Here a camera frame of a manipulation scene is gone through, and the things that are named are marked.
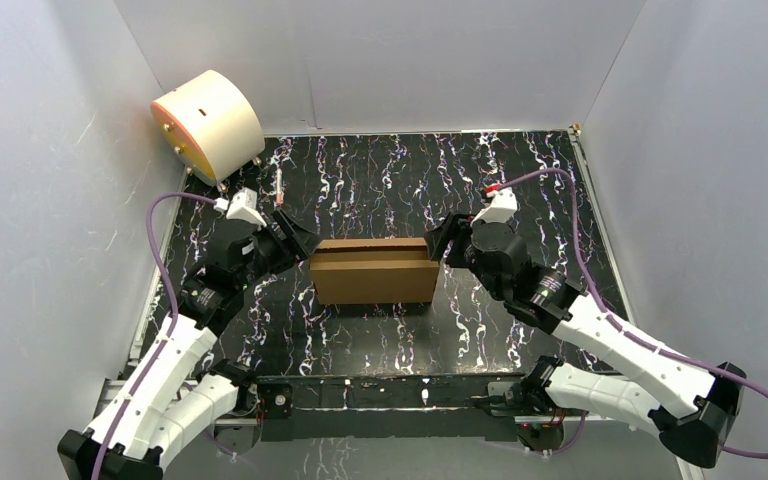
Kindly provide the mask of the brown cardboard box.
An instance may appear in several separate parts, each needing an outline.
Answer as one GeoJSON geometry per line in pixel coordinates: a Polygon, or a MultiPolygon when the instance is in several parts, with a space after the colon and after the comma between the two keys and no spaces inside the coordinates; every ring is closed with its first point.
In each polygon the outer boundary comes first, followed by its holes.
{"type": "Polygon", "coordinates": [[[421,238],[328,239],[309,270],[323,305],[418,304],[433,300],[441,266],[421,238]]]}

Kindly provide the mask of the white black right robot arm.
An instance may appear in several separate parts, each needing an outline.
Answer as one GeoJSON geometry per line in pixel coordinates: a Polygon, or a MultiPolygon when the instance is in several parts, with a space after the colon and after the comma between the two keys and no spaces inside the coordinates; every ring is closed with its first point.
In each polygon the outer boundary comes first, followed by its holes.
{"type": "Polygon", "coordinates": [[[615,326],[582,285],[532,260],[526,241],[507,223],[450,213],[424,240],[431,259],[469,270],[517,321],[595,355],[619,373],[594,374],[543,356],[518,385],[490,394],[486,403],[493,412],[592,412],[657,437],[690,464],[716,465],[741,406],[742,387],[733,379],[743,377],[742,370],[723,363],[726,373],[714,375],[678,361],[676,352],[651,338],[635,343],[630,337],[639,332],[636,327],[615,326]]]}

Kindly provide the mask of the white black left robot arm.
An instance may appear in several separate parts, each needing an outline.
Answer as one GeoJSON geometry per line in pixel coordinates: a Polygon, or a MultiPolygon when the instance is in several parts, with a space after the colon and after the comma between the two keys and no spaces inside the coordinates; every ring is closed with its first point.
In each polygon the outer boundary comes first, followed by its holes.
{"type": "Polygon", "coordinates": [[[113,400],[57,452],[70,479],[160,479],[174,458],[219,417],[254,411],[259,391],[227,360],[182,393],[188,375],[243,309],[248,289],[309,259],[321,242],[282,210],[273,224],[226,220],[172,296],[154,343],[113,400]]]}

